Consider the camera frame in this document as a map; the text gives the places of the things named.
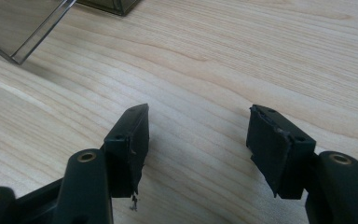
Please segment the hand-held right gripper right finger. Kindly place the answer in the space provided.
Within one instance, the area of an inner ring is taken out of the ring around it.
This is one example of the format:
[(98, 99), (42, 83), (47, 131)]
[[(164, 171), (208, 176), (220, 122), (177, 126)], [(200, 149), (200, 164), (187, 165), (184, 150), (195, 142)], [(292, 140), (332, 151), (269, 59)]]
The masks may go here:
[(278, 111), (252, 105), (246, 146), (274, 196), (299, 200), (316, 141)]

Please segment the dark clear acrylic box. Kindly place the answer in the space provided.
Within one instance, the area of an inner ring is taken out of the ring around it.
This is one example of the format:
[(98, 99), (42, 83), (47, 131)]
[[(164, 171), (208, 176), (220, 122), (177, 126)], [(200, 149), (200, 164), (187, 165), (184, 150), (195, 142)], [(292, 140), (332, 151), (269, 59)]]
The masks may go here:
[(126, 16), (141, 0), (76, 0), (78, 4), (93, 7), (118, 16)]

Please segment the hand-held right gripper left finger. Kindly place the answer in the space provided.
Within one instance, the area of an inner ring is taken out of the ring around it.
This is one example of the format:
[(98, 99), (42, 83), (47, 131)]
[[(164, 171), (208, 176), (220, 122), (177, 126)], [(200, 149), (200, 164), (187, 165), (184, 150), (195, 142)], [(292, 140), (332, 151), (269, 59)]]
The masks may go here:
[(148, 153), (148, 111), (148, 104), (127, 109), (104, 138), (101, 150), (112, 198), (130, 198), (138, 193)]

